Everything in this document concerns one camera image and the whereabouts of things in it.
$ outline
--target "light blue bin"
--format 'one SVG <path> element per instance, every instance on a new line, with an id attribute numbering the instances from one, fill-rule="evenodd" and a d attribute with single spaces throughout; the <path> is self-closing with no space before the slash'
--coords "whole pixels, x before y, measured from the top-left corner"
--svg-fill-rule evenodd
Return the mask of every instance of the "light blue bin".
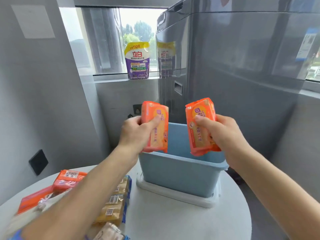
<path id="1" fill-rule="evenodd" d="M 213 195 L 220 171 L 229 167 L 223 152 L 193 156 L 187 125 L 176 123 L 169 123 L 168 153 L 143 152 L 139 161 L 146 182 L 204 198 Z"/>

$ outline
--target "table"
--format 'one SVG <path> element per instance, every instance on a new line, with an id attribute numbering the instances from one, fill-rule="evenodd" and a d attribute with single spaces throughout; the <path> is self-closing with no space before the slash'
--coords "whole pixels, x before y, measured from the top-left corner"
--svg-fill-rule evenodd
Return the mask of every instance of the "table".
<path id="1" fill-rule="evenodd" d="M 95 166 L 76 168 L 89 172 Z M 141 171 L 138 162 L 128 173 L 132 191 L 125 233 L 132 240 L 250 240 L 251 216 L 238 185 L 225 172 L 220 174 L 221 197 L 211 209 L 177 201 L 140 189 L 135 181 Z M 23 197 L 53 184 L 57 174 L 46 177 L 22 190 L 0 206 L 0 236 L 3 238 L 10 218 Z"/>

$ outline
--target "purple detergent label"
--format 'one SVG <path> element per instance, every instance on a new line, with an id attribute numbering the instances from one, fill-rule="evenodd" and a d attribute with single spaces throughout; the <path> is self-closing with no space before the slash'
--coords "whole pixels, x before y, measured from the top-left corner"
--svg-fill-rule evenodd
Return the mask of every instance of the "purple detergent label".
<path id="1" fill-rule="evenodd" d="M 148 42 L 129 43 L 124 51 L 129 79 L 149 77 L 150 58 Z"/>

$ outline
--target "white tray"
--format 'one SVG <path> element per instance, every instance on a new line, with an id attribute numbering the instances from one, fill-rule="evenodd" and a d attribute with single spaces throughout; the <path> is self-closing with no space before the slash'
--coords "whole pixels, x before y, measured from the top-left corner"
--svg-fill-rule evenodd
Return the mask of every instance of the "white tray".
<path id="1" fill-rule="evenodd" d="M 202 206 L 205 208 L 213 208 L 215 205 L 217 205 L 219 201 L 219 197 L 221 196 L 220 177 L 218 178 L 213 196 L 210 198 L 202 198 L 192 194 L 183 193 L 183 192 L 165 188 L 156 184 L 148 183 L 143 179 L 143 174 L 141 172 L 137 174 L 136 184 L 139 188 L 143 190 L 147 190 L 147 191 L 156 193 L 158 195 L 162 195 L 178 201 L 190 203 L 196 206 Z"/>

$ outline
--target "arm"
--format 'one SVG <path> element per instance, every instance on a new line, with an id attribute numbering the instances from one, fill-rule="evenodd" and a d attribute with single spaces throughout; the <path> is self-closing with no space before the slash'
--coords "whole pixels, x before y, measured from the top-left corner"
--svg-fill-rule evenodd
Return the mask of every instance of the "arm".
<path id="1" fill-rule="evenodd" d="M 126 120 L 119 145 L 59 202 L 22 230 L 24 240 L 78 240 L 99 215 L 114 189 L 137 163 L 159 117 L 141 124 L 141 117 Z"/>
<path id="2" fill-rule="evenodd" d="M 292 240 L 320 238 L 320 204 L 288 175 L 255 151 L 230 117 L 216 121 L 197 117 L 225 152 L 228 164 L 239 173 L 258 199 Z"/>

